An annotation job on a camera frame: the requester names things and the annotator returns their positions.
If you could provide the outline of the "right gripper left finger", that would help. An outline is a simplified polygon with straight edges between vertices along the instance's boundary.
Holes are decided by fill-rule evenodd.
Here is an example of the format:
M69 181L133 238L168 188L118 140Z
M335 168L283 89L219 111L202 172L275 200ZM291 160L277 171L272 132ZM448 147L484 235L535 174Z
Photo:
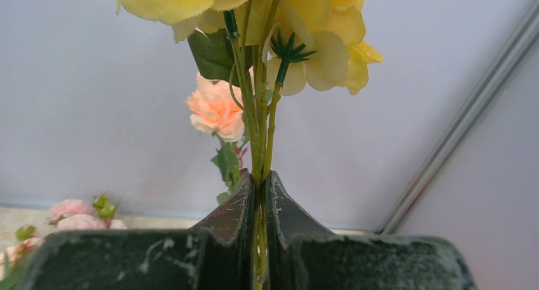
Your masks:
M198 289L251 289L255 192L245 172L232 195L191 228L207 234Z

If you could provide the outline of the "pink flower bunch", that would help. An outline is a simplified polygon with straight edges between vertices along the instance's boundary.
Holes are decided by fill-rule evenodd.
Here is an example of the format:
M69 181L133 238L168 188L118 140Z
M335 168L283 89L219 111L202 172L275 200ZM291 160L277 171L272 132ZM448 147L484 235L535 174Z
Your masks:
M113 205L107 194L96 196L92 203L80 199L66 199L53 205L46 224L55 231L67 230L124 230L127 228L116 217L119 205ZM1 289L15 289L27 268L31 254L44 242L37 228L25 224L15 231L16 244L1 249Z

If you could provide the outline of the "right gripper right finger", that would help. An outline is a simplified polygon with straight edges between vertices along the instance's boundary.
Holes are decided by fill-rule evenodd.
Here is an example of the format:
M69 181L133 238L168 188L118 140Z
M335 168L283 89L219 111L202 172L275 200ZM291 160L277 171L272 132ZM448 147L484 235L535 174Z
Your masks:
M287 192L277 172L266 180L268 263L270 289L295 289L296 269L292 239L296 235L333 235Z

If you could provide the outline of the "yellow flower bunch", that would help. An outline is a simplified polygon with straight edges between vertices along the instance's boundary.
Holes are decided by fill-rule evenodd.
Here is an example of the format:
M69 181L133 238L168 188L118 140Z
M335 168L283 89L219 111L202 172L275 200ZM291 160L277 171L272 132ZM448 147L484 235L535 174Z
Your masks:
M368 66L383 56L365 42L365 0L116 0L187 41L200 73L241 90L250 147L255 213L253 287L267 284L266 180L271 172L277 105L306 86L355 95Z

